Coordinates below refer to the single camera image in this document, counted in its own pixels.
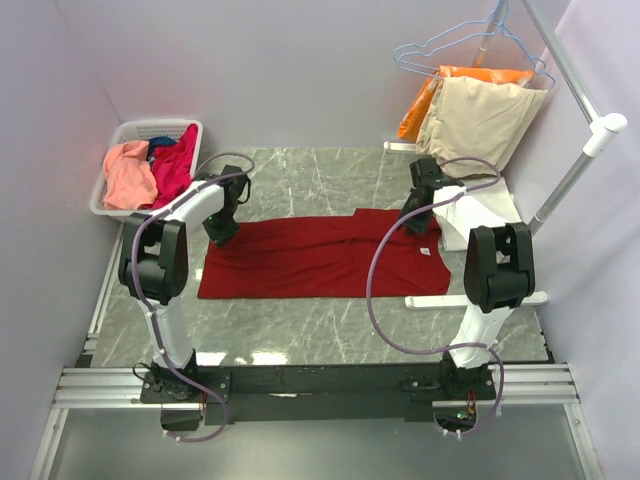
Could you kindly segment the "dark red t-shirt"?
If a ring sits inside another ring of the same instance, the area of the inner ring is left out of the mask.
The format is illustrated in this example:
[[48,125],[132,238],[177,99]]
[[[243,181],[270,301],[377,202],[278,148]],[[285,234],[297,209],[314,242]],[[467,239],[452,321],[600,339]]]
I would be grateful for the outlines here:
[[208,248],[199,298],[363,298],[442,295],[451,273],[439,253],[440,230],[392,233],[395,210],[359,208],[350,216],[310,216],[241,224],[234,238]]

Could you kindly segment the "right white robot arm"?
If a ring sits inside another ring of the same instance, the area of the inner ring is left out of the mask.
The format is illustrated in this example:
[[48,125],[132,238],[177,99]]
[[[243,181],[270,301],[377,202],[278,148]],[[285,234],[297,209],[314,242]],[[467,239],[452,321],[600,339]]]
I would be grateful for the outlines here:
[[424,233],[436,219],[466,241],[466,310],[438,377],[442,393],[460,399],[487,371],[488,348],[506,319],[534,293],[532,234],[525,223],[504,219],[472,196],[498,185],[499,173],[487,183],[466,186],[431,157],[414,161],[410,171],[413,187],[399,214],[403,225],[411,233]]

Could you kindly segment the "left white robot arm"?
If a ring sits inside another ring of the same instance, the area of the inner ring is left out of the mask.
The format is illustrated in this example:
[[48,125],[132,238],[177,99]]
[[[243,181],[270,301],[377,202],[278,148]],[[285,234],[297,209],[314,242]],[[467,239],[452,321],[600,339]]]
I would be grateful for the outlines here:
[[222,247],[239,230],[234,214],[250,197],[251,180],[238,166],[205,174],[168,205],[125,222],[118,279],[144,312],[154,348],[144,384],[179,402],[202,392],[196,353],[181,296],[189,278],[188,235],[202,226]]

